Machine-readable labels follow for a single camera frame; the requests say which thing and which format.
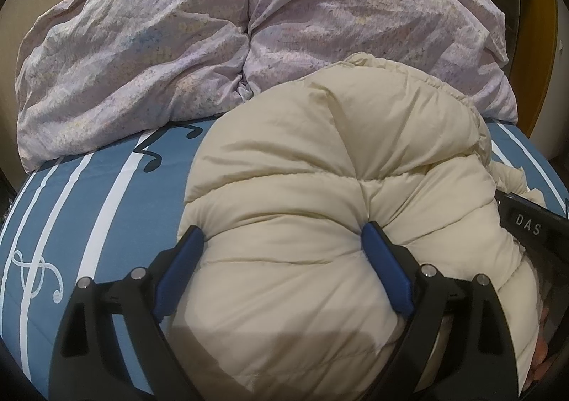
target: cream puffer jacket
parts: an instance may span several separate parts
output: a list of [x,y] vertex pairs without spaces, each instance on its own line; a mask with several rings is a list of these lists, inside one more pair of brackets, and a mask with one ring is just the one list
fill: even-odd
[[494,191],[527,186],[490,155],[464,95],[362,53],[220,118],[188,177],[179,233],[198,225],[207,244],[169,333],[205,399],[361,396],[405,324],[361,250],[369,220],[448,277],[490,276],[521,386],[542,305],[524,250],[500,228]]

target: bolt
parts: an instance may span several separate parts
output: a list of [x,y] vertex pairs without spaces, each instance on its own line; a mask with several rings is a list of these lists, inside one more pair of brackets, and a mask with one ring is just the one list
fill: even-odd
[[142,279],[144,276],[146,276],[145,268],[135,268],[130,272],[130,277],[133,279]]
[[490,284],[490,278],[485,274],[479,274],[476,276],[476,282],[478,282],[480,285],[488,285]]
[[436,276],[436,268],[431,264],[424,264],[421,267],[421,272],[423,273],[424,276],[427,276],[428,278]]
[[84,276],[83,278],[77,281],[77,287],[79,287],[79,289],[86,289],[87,287],[90,286],[90,284],[91,284],[91,278],[88,276]]

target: mattress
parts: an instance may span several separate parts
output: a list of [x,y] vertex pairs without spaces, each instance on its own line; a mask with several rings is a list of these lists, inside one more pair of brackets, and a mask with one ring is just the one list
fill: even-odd
[[[175,244],[187,174],[213,122],[169,124],[47,162],[29,176],[0,233],[0,330],[45,396],[53,342],[76,280],[123,278]],[[523,167],[528,186],[565,216],[569,193],[545,158],[514,125],[487,123],[494,160]],[[149,391],[119,316],[115,327],[133,383]]]

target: blue pad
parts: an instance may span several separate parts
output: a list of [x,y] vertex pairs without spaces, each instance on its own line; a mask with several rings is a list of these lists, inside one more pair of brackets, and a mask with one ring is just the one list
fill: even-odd
[[409,318],[415,311],[413,284],[371,223],[366,223],[362,229],[361,247],[383,284],[392,308],[396,313]]
[[195,228],[156,286],[153,315],[158,321],[174,313],[204,252],[204,233]]

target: black music note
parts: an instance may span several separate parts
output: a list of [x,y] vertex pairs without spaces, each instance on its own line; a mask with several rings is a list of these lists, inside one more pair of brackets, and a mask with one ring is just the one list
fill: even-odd
[[137,154],[144,154],[152,157],[153,159],[146,164],[144,167],[145,173],[150,173],[155,171],[156,168],[162,165],[162,156],[156,152],[147,151],[146,148],[160,139],[164,133],[166,133],[172,127],[188,128],[191,131],[186,135],[187,139],[193,139],[199,137],[203,132],[203,128],[191,125],[195,121],[186,122],[170,122],[162,128],[159,128],[154,133],[152,133],[148,138],[141,142],[138,146],[133,149],[133,152]]

